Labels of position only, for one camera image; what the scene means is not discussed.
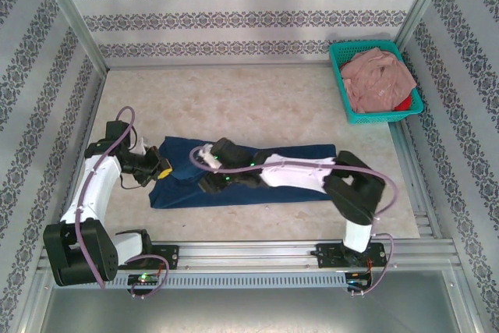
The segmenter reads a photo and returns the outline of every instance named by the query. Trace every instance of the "folded cloth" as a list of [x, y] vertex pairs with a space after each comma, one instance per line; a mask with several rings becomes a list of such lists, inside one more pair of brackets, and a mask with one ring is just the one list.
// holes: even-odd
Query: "folded cloth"
[[[330, 200], [329, 196], [318, 191], [299, 189], [290, 186], [251, 189], [244, 185], [232, 184], [220, 193], [205, 193], [197, 183], [206, 172], [195, 167], [189, 160], [189, 152], [197, 146], [213, 143], [203, 140], [188, 140], [175, 136], [165, 137], [159, 152], [167, 158], [173, 172], [156, 182], [149, 194], [152, 208], [213, 207], [244, 204], [292, 203], [317, 200]], [[251, 154], [256, 148], [244, 147]], [[333, 144], [312, 146], [279, 147], [272, 151], [288, 158], [322, 159], [336, 156]]]
[[356, 54], [343, 66], [342, 78], [357, 113], [393, 111], [416, 87], [405, 64], [379, 48]]

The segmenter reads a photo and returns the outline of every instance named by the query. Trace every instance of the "yellow component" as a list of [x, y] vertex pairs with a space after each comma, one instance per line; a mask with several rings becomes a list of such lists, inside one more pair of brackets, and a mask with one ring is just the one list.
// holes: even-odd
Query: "yellow component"
[[164, 177], [166, 177], [167, 175], [172, 173], [172, 171], [173, 171], [173, 168], [165, 169], [163, 172], [161, 172], [161, 174], [157, 177], [157, 179], [163, 179]]

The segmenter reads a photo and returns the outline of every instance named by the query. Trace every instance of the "wire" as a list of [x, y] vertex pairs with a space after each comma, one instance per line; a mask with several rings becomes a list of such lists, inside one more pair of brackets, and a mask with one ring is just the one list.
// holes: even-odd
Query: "wire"
[[131, 146], [131, 148], [129, 148], [129, 150], [132, 150], [133, 148], [135, 148], [135, 146], [137, 145], [137, 140], [138, 140], [137, 131], [135, 130], [135, 126], [132, 126], [132, 131], [133, 131], [133, 135], [135, 136], [135, 143], [133, 144], [133, 146]]
[[373, 261], [371, 260], [371, 258], [367, 259], [367, 271], [365, 272], [362, 272], [362, 273], [359, 273], [359, 275], [367, 275], [368, 273], [371, 273], [372, 274], [372, 270], [373, 269]]
[[[136, 257], [131, 257], [125, 262], [125, 264], [128, 264], [130, 261], [141, 260], [141, 259], [158, 259], [158, 260], [161, 260], [165, 264], [165, 276], [163, 277], [163, 279], [161, 280], [159, 285], [156, 286], [154, 289], [152, 289], [150, 292], [148, 292], [148, 294], [143, 294], [142, 296], [140, 296], [141, 299], [146, 299], [146, 298], [149, 298], [150, 296], [153, 296], [166, 283], [166, 279], [168, 278], [168, 274], [170, 272], [170, 266], [169, 266], [168, 261], [166, 259], [164, 259], [163, 257], [161, 257], [159, 255], [154, 255], [154, 254], [137, 255]], [[133, 298], [136, 297], [135, 287], [137, 285], [139, 285], [138, 282], [134, 283], [132, 285], [131, 290], [130, 290]]]
[[[198, 160], [196, 160], [196, 157], [194, 156], [194, 154], [197, 151], [199, 151], [201, 148], [203, 148], [203, 146], [194, 147], [189, 152], [189, 160], [196, 167], [198, 167], [199, 169], [203, 169], [204, 171], [207, 171], [207, 172], [217, 172], [217, 173], [230, 174], [230, 173], [242, 173], [242, 172], [256, 171], [256, 170], [262, 169], [262, 168], [284, 167], [285, 165], [295, 165], [297, 167], [333, 169], [333, 170], [339, 170], [339, 171], [360, 172], [360, 173], [365, 173], [367, 175], [374, 175], [380, 179], [383, 179], [393, 189], [393, 197], [391, 198], [390, 202], [386, 205], [386, 207], [379, 210], [374, 215], [374, 218], [377, 220], [379, 220], [380, 214], [383, 214], [384, 212], [386, 212], [387, 210], [392, 208], [398, 199], [398, 187], [395, 184], [395, 182], [387, 175], [385, 175], [381, 172], [378, 172], [378, 171], [374, 171], [373, 169], [361, 168], [361, 167], [349, 167], [347, 165], [331, 165], [331, 164], [322, 165], [322, 164], [317, 164], [317, 163], [313, 163], [313, 162], [306, 162], [306, 161], [277, 161], [275, 163], [253, 165], [253, 166], [243, 167], [243, 168], [231, 168], [231, 169], [219, 168], [219, 169], [217, 169], [217, 168], [212, 168], [212, 167], [209, 167], [209, 166], [204, 165], [202, 163], [199, 163]], [[363, 212], [361, 210], [359, 210], [359, 212], [362, 212], [365, 216], [367, 216], [371, 220], [371, 217], [369, 217], [365, 212]]]
[[83, 241], [83, 237], [81, 235], [81, 226], [80, 226], [80, 219], [81, 219], [81, 214], [82, 210], [81, 208], [83, 207], [83, 201], [85, 200], [85, 193], [87, 192], [88, 186], [90, 185], [90, 181], [92, 178], [95, 176], [95, 171], [99, 168], [99, 165], [101, 165], [102, 161], [109, 155], [111, 151], [113, 151], [121, 142], [122, 140], [125, 139], [125, 137], [130, 133], [130, 130], [133, 127], [133, 123], [135, 122], [135, 111], [133, 110], [132, 107], [130, 106], [125, 106], [123, 107], [117, 114], [116, 120], [119, 120], [119, 117], [122, 115], [122, 113], [126, 110], [129, 110], [132, 113], [132, 118], [130, 119], [129, 125], [126, 127], [125, 131], [119, 138], [111, 145], [109, 148], [101, 155], [100, 158], [98, 158], [97, 162], [94, 164], [94, 167], [90, 170], [90, 173], [88, 174], [87, 178], [85, 179], [83, 183], [83, 187], [81, 189], [80, 196], [78, 197], [78, 203], [76, 205], [76, 217], [75, 217], [75, 232], [76, 232], [76, 239], [78, 243], [80, 244], [80, 249], [81, 252], [83, 253], [83, 256], [85, 257], [85, 260], [88, 263], [88, 266], [90, 267], [90, 270], [92, 271], [92, 274], [95, 277], [95, 280], [101, 287], [101, 289], [105, 289], [106, 285], [104, 283], [104, 280], [101, 277], [101, 274], [99, 273], [99, 270], [97, 269], [97, 266], [95, 265], [94, 261], [92, 260], [92, 257], [90, 256], [87, 246], [85, 246], [85, 242]]
[[387, 236], [390, 239], [390, 255], [388, 255], [387, 263], [384, 265], [383, 271], [381, 272], [380, 277], [374, 282], [374, 285], [371, 285], [370, 288], [367, 290], [363, 290], [362, 292], [353, 292], [352, 291], [352, 296], [365, 296], [367, 293], [372, 292], [381, 282], [383, 277], [386, 275], [387, 270], [388, 270], [388, 265], [390, 264], [391, 257], [393, 256], [393, 253], [395, 251], [395, 243], [393, 240], [393, 236], [388, 233], [378, 233], [378, 234], [373, 234], [373, 237], [376, 236]]
[[369, 267], [369, 270], [367, 271], [367, 272], [369, 272], [369, 278], [367, 279], [367, 281], [369, 282], [369, 281], [371, 281], [373, 279], [373, 261], [371, 260], [371, 258], [369, 258], [367, 260], [367, 264], [368, 264], [368, 267]]
[[121, 185], [122, 189], [124, 189], [124, 190], [135, 190], [135, 189], [139, 189], [140, 187], [142, 187], [142, 185], [137, 185], [134, 187], [123, 186], [123, 176], [122, 175], [119, 175], [119, 184]]

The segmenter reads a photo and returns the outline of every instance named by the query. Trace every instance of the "red cloth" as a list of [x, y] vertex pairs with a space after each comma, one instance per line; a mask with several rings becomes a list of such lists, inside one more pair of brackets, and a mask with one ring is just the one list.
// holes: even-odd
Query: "red cloth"
[[409, 95], [404, 101], [395, 107], [395, 111], [408, 111], [411, 108], [411, 96]]

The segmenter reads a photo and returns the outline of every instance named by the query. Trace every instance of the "gray metal panel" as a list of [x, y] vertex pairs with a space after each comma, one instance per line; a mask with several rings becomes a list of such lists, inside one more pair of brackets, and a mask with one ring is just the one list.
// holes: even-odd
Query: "gray metal panel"
[[391, 272], [366, 297], [338, 288], [54, 289], [43, 332], [445, 332], [458, 330], [440, 272]]

